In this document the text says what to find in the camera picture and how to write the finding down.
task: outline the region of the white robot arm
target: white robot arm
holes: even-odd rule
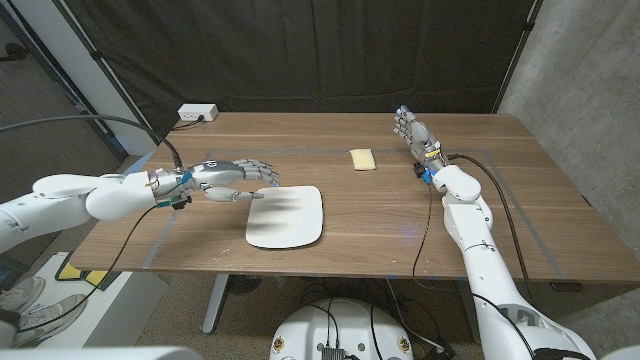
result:
[[[117,220],[154,205],[184,207],[190,194],[203,190],[213,201],[249,201],[262,194],[227,186],[238,180],[262,180],[278,186],[271,165],[257,160],[205,161],[186,171],[159,169],[101,177],[60,174],[33,184],[33,192],[0,204],[0,253],[47,233],[87,222]]]
[[[438,191],[446,192],[442,198],[445,226],[462,252],[469,285],[475,294],[485,358],[595,359],[578,334],[544,316],[518,292],[491,236],[493,215],[480,195],[480,183],[458,166],[447,163],[434,134],[405,106],[398,109],[395,120],[394,132],[405,139],[427,170],[425,180],[431,180]],[[483,298],[497,305],[500,312]]]

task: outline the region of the sneaker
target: sneaker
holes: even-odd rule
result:
[[[58,316],[66,313],[71,310],[74,306],[80,303],[86,296],[82,294],[71,295],[68,298],[53,304],[51,306],[47,306],[46,308],[36,310],[30,314],[22,315],[20,318],[20,329],[32,328],[34,326],[38,326],[39,324],[44,324],[47,321],[53,320]],[[41,327],[35,328],[33,330],[28,330],[25,332],[20,332],[18,329],[18,333],[16,334],[16,338],[14,341],[15,347],[36,347],[42,341],[60,333],[62,330],[68,328],[73,322],[80,316],[82,310],[84,310],[87,302],[85,301],[82,305],[78,306],[77,309],[72,311],[65,317],[62,317],[50,324],[43,325]]]
[[[9,291],[0,293],[0,309],[23,313],[38,299],[44,289],[44,279],[34,276],[22,280]]]

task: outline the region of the white tray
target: white tray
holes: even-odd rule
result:
[[[247,241],[262,248],[285,249],[311,244],[322,233],[322,197],[315,186],[258,190],[247,221]]]

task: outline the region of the electrical outlet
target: electrical outlet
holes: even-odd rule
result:
[[[182,121],[196,121],[201,115],[204,121],[213,121],[218,116],[218,107],[216,104],[183,104],[178,114]]]

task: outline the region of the wooden table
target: wooden table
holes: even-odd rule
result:
[[[445,153],[478,159],[502,183],[532,280],[640,281],[640,263],[631,251],[517,118],[418,117],[435,132]],[[427,226],[429,191],[415,177],[415,159],[393,134],[393,126],[393,114],[222,113],[213,123],[171,133],[169,139],[185,165],[205,158],[249,157],[273,164],[282,186],[316,186],[323,198],[322,236],[309,246],[291,250],[252,247],[244,238],[248,203],[215,203],[194,193],[193,203],[180,212],[171,208],[151,212],[115,269],[410,277]],[[348,153],[355,148],[373,149],[378,168],[355,171]],[[513,277],[522,278],[495,188],[472,164],[461,159],[456,163],[481,182],[495,217],[495,241]],[[144,169],[161,167],[173,167],[163,146]],[[259,182],[236,185],[244,191],[263,187]],[[442,194],[434,191],[432,195],[431,226],[416,276],[466,277],[460,250],[444,228]],[[82,269],[108,268],[140,214],[99,222],[76,250],[72,264]],[[154,246],[157,252],[150,256]]]

